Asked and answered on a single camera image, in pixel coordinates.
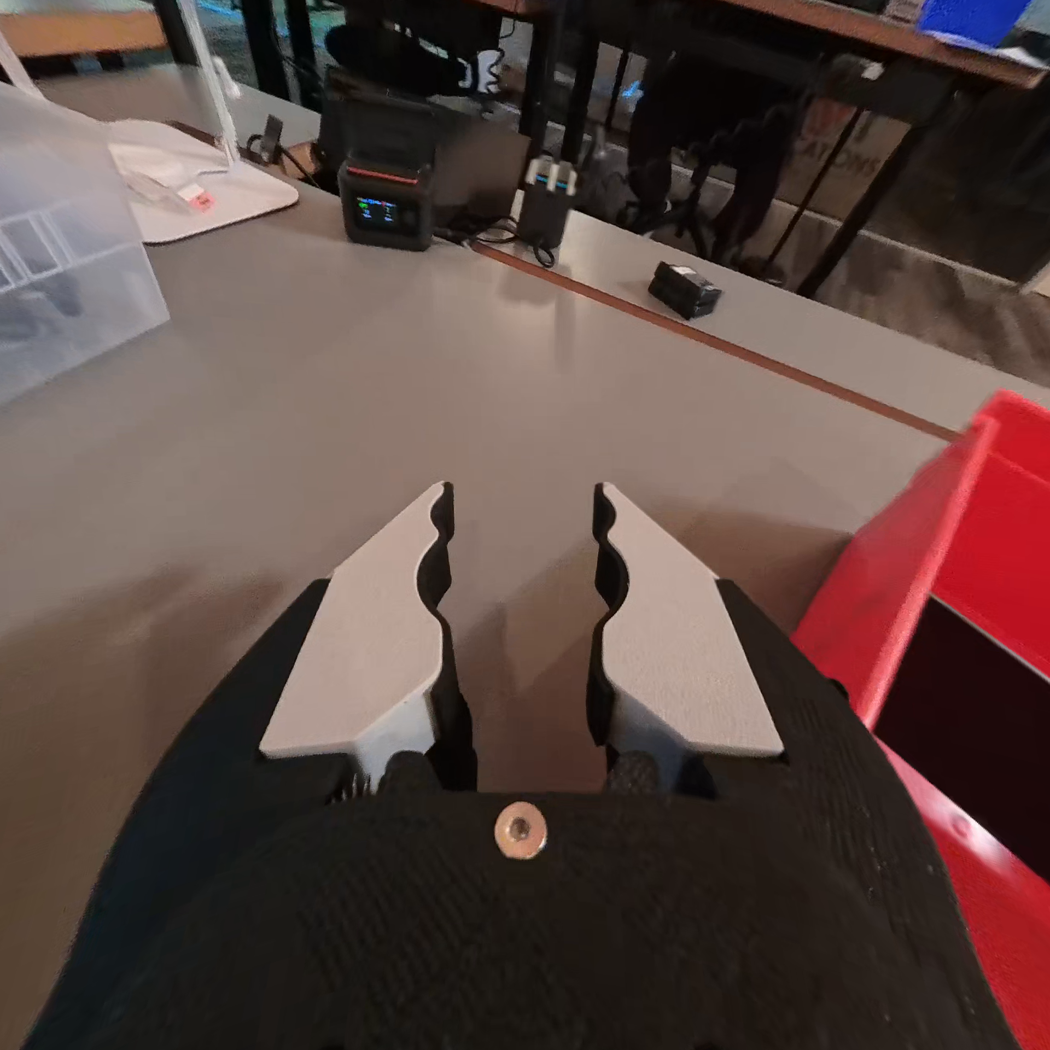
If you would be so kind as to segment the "cardboard box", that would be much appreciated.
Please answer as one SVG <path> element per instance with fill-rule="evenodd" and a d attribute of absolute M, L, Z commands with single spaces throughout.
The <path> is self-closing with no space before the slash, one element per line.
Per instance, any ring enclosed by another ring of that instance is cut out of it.
<path fill-rule="evenodd" d="M 802 201 L 854 112 L 854 107 L 826 98 L 810 105 L 781 174 L 778 200 L 795 206 Z M 909 127 L 903 122 L 862 112 L 848 141 L 808 200 L 807 209 L 835 219 L 847 217 L 907 130 Z"/>

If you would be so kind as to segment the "black charger with white plugs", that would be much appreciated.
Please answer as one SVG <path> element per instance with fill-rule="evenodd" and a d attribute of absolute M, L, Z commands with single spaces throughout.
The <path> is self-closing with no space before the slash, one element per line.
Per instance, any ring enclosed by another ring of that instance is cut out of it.
<path fill-rule="evenodd" d="M 522 185 L 518 237 L 532 248 L 555 253 L 575 205 L 579 175 L 569 162 L 548 154 L 534 158 Z"/>

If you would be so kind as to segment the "red plastic storage bin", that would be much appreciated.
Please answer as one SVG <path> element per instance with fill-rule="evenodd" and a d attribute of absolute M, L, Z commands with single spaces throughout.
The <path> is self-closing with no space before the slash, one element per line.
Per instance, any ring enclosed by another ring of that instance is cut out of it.
<path fill-rule="evenodd" d="M 1049 413 L 1000 390 L 857 532 L 794 642 L 847 692 L 934 837 L 987 982 L 1017 1043 L 1049 1047 L 1049 878 L 1043 881 L 874 732 L 928 598 L 1049 684 Z"/>

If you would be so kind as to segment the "wooden desk black legs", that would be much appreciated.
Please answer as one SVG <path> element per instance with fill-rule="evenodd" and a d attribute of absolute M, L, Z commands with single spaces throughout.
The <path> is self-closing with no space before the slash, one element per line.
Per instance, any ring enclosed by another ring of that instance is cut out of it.
<path fill-rule="evenodd" d="M 1032 90 L 1048 67 L 1026 65 L 1004 51 L 969 41 L 921 33 L 881 14 L 833 2 L 485 2 L 504 16 L 532 24 L 526 84 L 518 129 L 545 147 L 555 90 L 559 49 L 566 23 L 580 33 L 582 50 L 569 97 L 562 153 L 581 156 L 598 46 L 660 55 L 689 50 L 708 62 L 808 87 L 854 107 L 908 125 L 905 136 L 823 251 L 797 293 L 814 298 L 873 212 L 956 98 L 979 98 L 995 88 Z"/>

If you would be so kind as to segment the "clear plastic container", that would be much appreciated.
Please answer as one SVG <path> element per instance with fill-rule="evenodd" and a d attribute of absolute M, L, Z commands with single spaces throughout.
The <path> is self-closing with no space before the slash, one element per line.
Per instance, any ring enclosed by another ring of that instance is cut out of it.
<path fill-rule="evenodd" d="M 1 87 L 1 403 L 169 320 L 101 124 Z"/>

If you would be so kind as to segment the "small black device with screen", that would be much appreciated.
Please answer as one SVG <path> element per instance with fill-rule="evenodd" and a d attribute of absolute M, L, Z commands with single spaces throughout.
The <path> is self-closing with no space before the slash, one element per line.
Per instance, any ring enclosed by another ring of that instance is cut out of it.
<path fill-rule="evenodd" d="M 337 186 L 349 242 L 421 252 L 434 237 L 433 166 L 397 169 L 352 158 Z"/>

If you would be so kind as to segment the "black battery pack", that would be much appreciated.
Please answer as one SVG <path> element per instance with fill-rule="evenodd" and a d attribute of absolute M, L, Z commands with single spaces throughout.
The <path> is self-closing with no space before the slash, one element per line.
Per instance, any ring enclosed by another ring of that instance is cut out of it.
<path fill-rule="evenodd" d="M 693 322 L 716 310 L 722 291 L 690 267 L 662 261 L 648 285 L 648 294 L 685 322 Z"/>

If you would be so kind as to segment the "white packet red label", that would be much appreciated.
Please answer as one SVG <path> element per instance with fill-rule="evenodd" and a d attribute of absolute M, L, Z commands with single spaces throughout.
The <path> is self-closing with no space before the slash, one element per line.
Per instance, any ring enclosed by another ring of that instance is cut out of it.
<path fill-rule="evenodd" d="M 109 152 L 128 189 L 152 206 L 207 213 L 214 198 L 178 158 L 134 143 L 111 143 Z"/>

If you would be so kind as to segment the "black equipment case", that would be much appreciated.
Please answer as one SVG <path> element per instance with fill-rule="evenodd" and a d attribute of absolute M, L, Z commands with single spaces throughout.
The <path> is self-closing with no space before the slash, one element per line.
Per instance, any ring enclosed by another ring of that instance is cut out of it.
<path fill-rule="evenodd" d="M 346 158 L 411 170 L 430 164 L 434 227 L 508 217 L 531 147 L 530 138 L 492 116 L 381 89 L 339 67 L 326 72 L 318 172 L 338 191 Z"/>

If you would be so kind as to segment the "blue storage bin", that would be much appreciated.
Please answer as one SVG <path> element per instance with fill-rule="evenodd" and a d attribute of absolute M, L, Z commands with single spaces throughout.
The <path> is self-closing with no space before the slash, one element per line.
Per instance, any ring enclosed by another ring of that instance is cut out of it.
<path fill-rule="evenodd" d="M 999 47 L 1030 1 L 925 1 L 915 28 L 937 38 Z"/>

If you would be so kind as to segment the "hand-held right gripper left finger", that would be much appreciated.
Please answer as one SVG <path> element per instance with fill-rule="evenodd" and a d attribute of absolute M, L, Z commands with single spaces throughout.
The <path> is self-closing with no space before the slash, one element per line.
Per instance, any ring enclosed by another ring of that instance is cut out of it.
<path fill-rule="evenodd" d="M 453 485 L 438 482 L 326 582 L 259 750 L 268 759 L 340 755 L 378 786 L 401 752 L 427 757 L 442 786 L 474 792 L 478 757 L 450 625 Z"/>

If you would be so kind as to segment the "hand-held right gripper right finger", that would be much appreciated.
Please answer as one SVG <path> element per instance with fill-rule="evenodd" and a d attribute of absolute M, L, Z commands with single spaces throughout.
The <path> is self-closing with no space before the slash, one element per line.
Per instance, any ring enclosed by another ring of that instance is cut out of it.
<path fill-rule="evenodd" d="M 587 724 L 610 769 L 652 760 L 657 788 L 692 792 L 706 755 L 778 758 L 784 746 L 720 579 L 623 494 L 594 488 L 596 589 Z"/>

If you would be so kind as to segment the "black office chair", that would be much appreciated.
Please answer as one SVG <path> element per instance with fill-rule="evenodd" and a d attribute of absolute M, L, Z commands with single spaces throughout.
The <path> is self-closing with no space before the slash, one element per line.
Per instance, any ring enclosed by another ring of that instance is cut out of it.
<path fill-rule="evenodd" d="M 759 74 L 673 56 L 645 87 L 628 136 L 627 184 L 634 226 L 670 203 L 671 154 L 697 161 L 701 180 L 724 165 L 735 173 L 728 202 L 710 220 L 705 255 L 727 265 L 761 227 L 797 133 L 803 96 Z"/>

